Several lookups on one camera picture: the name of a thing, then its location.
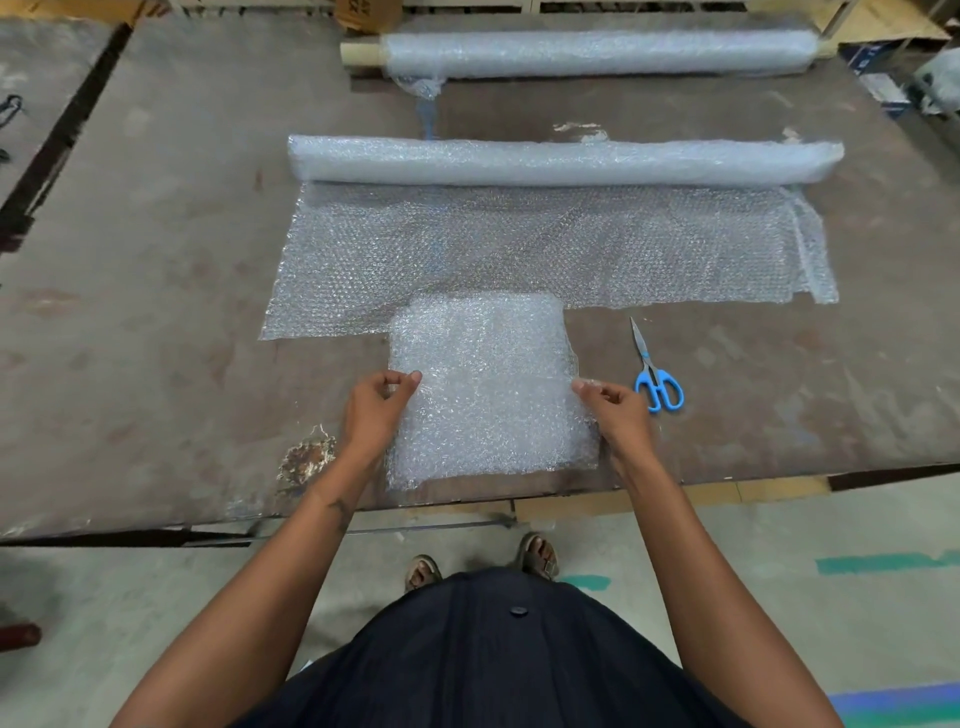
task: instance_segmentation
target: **finger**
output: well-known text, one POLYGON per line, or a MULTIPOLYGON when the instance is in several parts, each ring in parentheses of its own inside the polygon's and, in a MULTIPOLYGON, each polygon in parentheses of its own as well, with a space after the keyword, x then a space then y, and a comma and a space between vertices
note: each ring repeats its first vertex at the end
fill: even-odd
POLYGON ((625 387, 622 384, 614 384, 612 382, 604 381, 600 382, 600 392, 603 394, 604 399, 613 404, 620 404, 622 401, 631 397, 635 394, 634 390, 630 387, 625 387))
POLYGON ((570 389, 577 393, 577 396, 594 413, 602 407, 610 404, 610 401, 604 397, 603 385, 597 385, 585 379, 574 379, 570 384, 570 389))
POLYGON ((379 372, 374 372, 371 375, 365 376, 360 381, 364 384, 370 385, 377 394, 379 394, 384 399, 390 396, 390 390, 388 387, 390 385, 398 385, 403 378, 406 376, 403 372, 397 372, 393 369, 384 369, 379 372))
POLYGON ((388 400, 397 412, 401 412, 403 408, 407 406, 407 402, 410 401, 410 398, 414 396, 414 392, 417 391, 417 387, 420 386, 421 379, 423 379, 423 374, 420 372, 400 375, 400 381, 396 383, 396 391, 390 395, 390 399, 388 400))

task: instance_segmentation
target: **plastic film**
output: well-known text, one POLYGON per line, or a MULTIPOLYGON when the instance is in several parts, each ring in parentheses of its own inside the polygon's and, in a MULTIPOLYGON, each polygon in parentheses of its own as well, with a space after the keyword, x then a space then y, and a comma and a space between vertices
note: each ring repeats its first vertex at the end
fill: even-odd
POLYGON ((599 437, 570 391, 576 357, 553 296, 417 298, 390 322, 390 366, 423 372, 387 455, 391 489, 596 467, 599 437))
POLYGON ((381 38, 396 79, 678 73, 797 73, 817 54, 812 30, 398 33, 381 38))
POLYGON ((289 152, 302 182, 761 187, 819 182, 844 147, 832 141, 575 144, 294 135, 289 152))
POLYGON ((385 331, 417 296, 490 290, 569 307, 837 300, 823 222, 782 187, 312 182, 261 337, 385 331))

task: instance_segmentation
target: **forearm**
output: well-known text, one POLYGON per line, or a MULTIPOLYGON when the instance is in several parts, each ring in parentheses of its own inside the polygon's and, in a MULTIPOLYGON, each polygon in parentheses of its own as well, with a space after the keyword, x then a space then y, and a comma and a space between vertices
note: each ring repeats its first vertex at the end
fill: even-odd
POLYGON ((366 463, 334 460, 293 516, 150 669, 113 728, 222 726, 286 678, 366 463))
POLYGON ((624 465, 684 668, 756 728, 841 726, 680 486, 656 458, 631 457, 624 465))

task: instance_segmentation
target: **black cable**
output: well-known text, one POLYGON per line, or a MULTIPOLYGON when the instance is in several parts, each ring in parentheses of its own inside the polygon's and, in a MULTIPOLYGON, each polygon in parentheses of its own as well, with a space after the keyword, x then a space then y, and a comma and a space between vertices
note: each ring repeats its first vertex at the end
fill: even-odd
MULTIPOLYGON (((9 94, 0 102, 0 129, 10 124, 21 109, 23 109, 23 97, 17 93, 9 94)), ((10 153, 6 149, 0 149, 0 164, 6 164, 10 160, 10 153)))

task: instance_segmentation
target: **worktable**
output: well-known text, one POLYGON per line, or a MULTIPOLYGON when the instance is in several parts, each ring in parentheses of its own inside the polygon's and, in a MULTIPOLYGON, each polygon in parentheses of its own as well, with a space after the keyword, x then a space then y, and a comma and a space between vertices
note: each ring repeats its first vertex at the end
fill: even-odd
POLYGON ((11 157, 0 164, 0 207, 107 48, 114 30, 115 26, 88 20, 0 18, 0 102, 8 94, 23 98, 22 110, 0 129, 0 149, 11 157))
MULTIPOLYGON (((383 335, 257 340, 298 195, 289 133, 421 136, 414 99, 351 80, 328 18, 141 22, 33 231, 0 259, 0 537, 288 513, 284 452, 337 431, 383 335)), ((840 60, 771 79, 448 84, 436 134, 839 138, 807 198, 840 303, 567 311, 584 376, 632 382, 628 313, 686 406, 657 417, 682 482, 960 460, 960 195, 840 60)), ((363 506, 614 487, 608 467, 382 482, 363 506)))

